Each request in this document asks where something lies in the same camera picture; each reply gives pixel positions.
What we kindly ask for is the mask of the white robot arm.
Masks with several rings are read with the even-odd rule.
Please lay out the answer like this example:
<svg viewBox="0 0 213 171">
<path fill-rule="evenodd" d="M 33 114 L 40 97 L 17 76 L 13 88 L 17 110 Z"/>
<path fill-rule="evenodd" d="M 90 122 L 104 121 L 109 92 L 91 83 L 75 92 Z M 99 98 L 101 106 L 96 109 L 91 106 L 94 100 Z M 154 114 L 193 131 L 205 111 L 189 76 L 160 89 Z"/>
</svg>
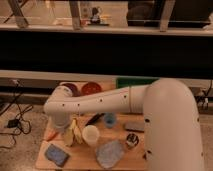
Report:
<svg viewBox="0 0 213 171">
<path fill-rule="evenodd" d="M 44 111 L 61 130 L 73 113 L 141 113 L 145 120 L 148 171 L 205 171 L 197 103 L 191 90 L 173 78 L 74 97 L 59 86 Z"/>
</svg>

